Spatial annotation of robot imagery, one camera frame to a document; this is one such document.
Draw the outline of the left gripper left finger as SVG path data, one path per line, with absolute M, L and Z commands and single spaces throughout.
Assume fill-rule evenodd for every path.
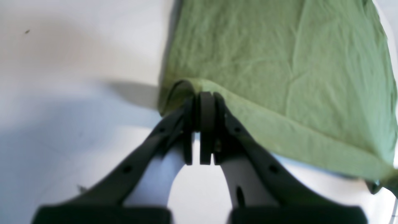
M 195 100 L 163 118 L 147 139 L 85 193 L 42 206 L 33 224 L 173 224 L 171 187 L 193 161 Z

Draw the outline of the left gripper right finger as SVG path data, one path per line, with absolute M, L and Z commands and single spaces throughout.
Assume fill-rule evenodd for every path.
M 260 146 L 215 92 L 199 94 L 200 163 L 213 155 L 233 206 L 228 224 L 366 224 L 364 211 L 320 196 Z

